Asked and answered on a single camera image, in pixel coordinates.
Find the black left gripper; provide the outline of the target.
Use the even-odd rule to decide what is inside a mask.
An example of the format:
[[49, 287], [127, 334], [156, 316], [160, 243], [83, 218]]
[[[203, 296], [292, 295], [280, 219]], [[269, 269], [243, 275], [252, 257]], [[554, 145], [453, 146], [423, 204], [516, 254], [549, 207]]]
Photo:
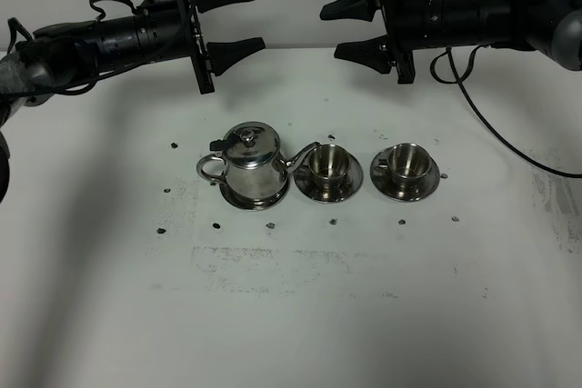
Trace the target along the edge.
[[261, 37], [230, 43], [207, 43], [197, 16], [219, 7], [255, 0], [171, 0], [137, 7], [136, 30], [144, 59], [150, 63], [188, 58], [194, 68], [199, 92], [215, 91], [211, 71], [220, 76], [233, 65], [266, 48]]

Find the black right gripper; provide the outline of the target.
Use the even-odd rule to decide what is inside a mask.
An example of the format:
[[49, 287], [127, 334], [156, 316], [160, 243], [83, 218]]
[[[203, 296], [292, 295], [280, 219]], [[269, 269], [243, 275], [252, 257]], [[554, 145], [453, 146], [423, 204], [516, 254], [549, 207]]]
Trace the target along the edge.
[[433, 0], [336, 0], [323, 6], [322, 21], [353, 19], [372, 22], [379, 9], [383, 16], [386, 36], [365, 41], [339, 44], [334, 58], [363, 65], [387, 75], [396, 69], [398, 83], [410, 85], [416, 76], [412, 49], [406, 48], [405, 37], [422, 19], [415, 18], [413, 6], [430, 5]]

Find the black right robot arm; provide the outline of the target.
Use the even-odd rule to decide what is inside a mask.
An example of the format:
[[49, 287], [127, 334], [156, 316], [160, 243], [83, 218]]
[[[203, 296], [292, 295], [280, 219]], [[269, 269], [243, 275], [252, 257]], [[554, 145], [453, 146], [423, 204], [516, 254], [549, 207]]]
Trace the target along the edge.
[[416, 50], [490, 46], [538, 51], [570, 71], [581, 68], [581, 0], [337, 0], [324, 5], [323, 21], [383, 17], [385, 33], [343, 43], [337, 59], [382, 75], [396, 71], [408, 85], [416, 76]]

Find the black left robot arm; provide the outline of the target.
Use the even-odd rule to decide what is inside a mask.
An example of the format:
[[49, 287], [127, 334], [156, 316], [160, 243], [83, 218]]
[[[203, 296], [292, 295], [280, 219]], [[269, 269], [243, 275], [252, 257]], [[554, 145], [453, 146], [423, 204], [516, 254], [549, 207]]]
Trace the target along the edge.
[[1, 60], [1, 121], [24, 106], [54, 95], [82, 95], [95, 85], [142, 65], [180, 58], [192, 62], [201, 94], [214, 92], [213, 79], [263, 49], [262, 38], [207, 43], [199, 15], [255, 0], [89, 0], [96, 17], [29, 33], [14, 17]]

